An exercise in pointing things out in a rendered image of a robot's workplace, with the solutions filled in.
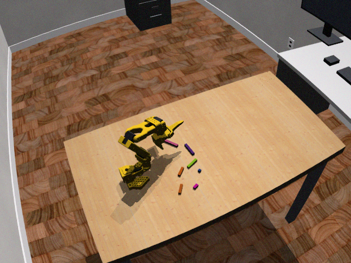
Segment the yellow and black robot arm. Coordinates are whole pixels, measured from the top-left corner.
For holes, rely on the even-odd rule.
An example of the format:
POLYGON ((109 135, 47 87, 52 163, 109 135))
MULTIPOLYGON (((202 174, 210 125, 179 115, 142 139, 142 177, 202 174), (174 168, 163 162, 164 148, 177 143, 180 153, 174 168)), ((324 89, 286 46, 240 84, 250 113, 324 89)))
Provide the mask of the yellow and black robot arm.
POLYGON ((142 175, 151 168, 151 155, 147 150, 139 147, 135 143, 146 139, 147 136, 153 133, 162 135, 166 130, 166 123, 162 119, 152 116, 147 118, 143 123, 128 128, 125 131, 124 137, 121 136, 119 138, 118 142, 135 152, 135 158, 138 160, 135 165, 120 167, 129 190, 141 190, 150 181, 148 176, 142 175), (135 133, 139 134, 135 135, 135 133), (136 176, 140 177, 136 178, 136 176))

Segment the lime green rod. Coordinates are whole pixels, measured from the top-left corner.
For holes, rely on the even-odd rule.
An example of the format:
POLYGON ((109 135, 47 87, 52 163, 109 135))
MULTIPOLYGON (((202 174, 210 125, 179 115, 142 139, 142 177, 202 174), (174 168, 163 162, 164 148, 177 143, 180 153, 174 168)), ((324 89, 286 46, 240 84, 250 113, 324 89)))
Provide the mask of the lime green rod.
POLYGON ((187 168, 190 168, 192 165, 194 165, 197 162, 197 159, 195 158, 190 164, 187 165, 187 168))

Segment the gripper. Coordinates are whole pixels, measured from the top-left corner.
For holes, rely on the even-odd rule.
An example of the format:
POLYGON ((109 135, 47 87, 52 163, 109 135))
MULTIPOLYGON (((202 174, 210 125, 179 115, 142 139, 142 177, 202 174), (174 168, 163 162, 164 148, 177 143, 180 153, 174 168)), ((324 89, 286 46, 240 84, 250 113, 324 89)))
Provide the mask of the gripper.
POLYGON ((166 139, 169 139, 171 138, 173 135, 174 135, 174 131, 183 123, 184 121, 178 121, 174 124, 172 124, 171 126, 166 126, 167 127, 167 130, 162 134, 162 135, 158 135, 158 134, 153 134, 151 137, 152 137, 152 140, 154 142, 154 144, 156 146, 158 146, 160 149, 163 150, 163 147, 162 147, 162 143, 164 143, 164 141, 166 139), (171 132, 171 133, 170 133, 171 132))

